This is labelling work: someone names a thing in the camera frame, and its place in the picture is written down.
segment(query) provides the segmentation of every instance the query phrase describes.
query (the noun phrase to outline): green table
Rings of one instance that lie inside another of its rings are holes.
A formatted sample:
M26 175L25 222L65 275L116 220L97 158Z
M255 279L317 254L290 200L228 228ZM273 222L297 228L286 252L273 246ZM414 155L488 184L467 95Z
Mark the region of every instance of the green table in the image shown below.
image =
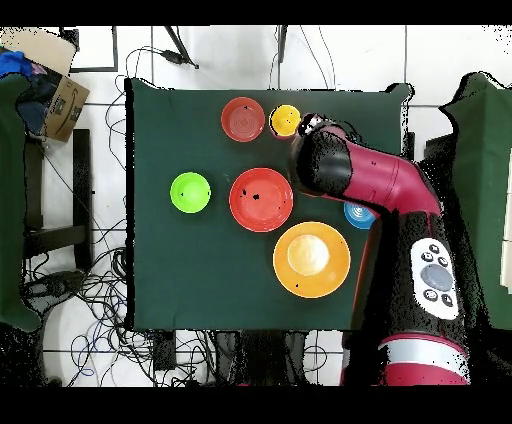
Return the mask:
M223 132L220 115L231 99L246 96L266 115L279 104L302 114L318 112L349 121L369 146L400 153L402 104L410 86L388 92L158 90L132 79L135 144L135 328L137 329L340 329L350 328L354 290L367 232L352 227L343 204L294 190L293 212L279 229L253 233L229 210L236 177L253 167L286 175L289 141L268 125L253 142ZM212 189L207 207L184 214L170 202L180 173L204 175ZM272 267L278 238L303 221L339 230L351 250L343 285L320 299L284 289Z

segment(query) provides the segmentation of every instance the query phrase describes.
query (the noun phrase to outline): red robot arm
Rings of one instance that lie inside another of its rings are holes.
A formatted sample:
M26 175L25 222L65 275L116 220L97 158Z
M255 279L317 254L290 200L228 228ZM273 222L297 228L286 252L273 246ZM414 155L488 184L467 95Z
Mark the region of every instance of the red robot arm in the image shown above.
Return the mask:
M463 308L441 207L420 169L363 147L341 125L307 115L291 146L304 193L373 209L342 384L468 384Z

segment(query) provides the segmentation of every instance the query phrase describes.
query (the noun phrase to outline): yellow bowl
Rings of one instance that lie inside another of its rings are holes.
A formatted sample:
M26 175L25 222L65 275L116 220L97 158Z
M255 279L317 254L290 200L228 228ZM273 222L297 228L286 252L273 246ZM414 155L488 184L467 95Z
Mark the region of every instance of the yellow bowl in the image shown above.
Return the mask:
M321 222L288 229L274 249L274 271L291 293L314 299L335 291L350 270L350 250L343 236Z
M290 137L300 124L300 112L293 106L276 107L269 116L269 126L277 137Z

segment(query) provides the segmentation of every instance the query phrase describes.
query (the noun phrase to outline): red plate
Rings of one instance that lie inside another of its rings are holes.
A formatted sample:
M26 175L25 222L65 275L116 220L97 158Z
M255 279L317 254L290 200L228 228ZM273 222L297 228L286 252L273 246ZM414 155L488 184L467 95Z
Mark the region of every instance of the red plate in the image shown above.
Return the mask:
M233 183L229 207L242 227L257 233L272 231L292 212L292 188L286 178L273 169L249 169Z
M237 97L222 110L221 123L224 132L235 141L252 141L265 126L265 112L253 99Z

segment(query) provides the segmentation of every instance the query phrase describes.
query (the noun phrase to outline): lime green bowl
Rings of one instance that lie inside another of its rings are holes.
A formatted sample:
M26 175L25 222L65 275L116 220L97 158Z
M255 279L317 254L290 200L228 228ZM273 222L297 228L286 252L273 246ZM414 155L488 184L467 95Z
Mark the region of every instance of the lime green bowl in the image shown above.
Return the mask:
M172 182L170 194L172 204L181 212L196 213L210 200L210 184L202 175L185 172Z

